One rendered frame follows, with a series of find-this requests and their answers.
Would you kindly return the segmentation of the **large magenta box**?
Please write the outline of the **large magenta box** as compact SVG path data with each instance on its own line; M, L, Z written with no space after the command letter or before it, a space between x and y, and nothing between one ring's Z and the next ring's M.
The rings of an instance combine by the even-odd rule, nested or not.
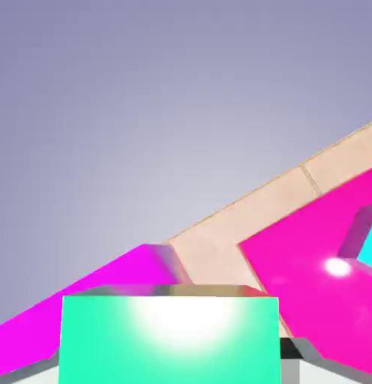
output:
M62 298L112 285L189 284L173 247L141 244L0 325L0 384L53 367L60 344Z

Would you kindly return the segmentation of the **small green cube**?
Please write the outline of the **small green cube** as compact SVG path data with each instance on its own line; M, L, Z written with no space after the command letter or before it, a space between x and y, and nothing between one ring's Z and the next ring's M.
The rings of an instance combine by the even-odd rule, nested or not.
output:
M58 384L281 384L278 310L245 285L68 295Z

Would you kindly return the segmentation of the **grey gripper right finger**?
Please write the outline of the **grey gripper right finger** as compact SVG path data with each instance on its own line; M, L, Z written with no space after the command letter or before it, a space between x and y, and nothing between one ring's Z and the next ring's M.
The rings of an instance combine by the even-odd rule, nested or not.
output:
M281 384L372 384L372 374L323 358L311 342L281 337Z

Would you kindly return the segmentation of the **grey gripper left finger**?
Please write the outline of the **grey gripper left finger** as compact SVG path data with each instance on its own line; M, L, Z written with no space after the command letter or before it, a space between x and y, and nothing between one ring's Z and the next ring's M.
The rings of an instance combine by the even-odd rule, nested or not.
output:
M49 359L1 375L0 384L59 384L59 349Z

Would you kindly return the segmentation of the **large pink box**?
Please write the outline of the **large pink box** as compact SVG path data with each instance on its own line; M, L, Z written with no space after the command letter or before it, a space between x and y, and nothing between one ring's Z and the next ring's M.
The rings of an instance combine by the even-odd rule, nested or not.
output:
M268 226L239 247L294 338L324 359L372 374L372 270L338 249L372 204L372 169Z

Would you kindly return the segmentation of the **small cyan cube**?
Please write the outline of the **small cyan cube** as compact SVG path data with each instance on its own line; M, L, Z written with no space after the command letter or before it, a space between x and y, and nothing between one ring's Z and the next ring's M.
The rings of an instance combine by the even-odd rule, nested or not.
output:
M337 256L355 260L372 270L372 204L362 206L355 213Z

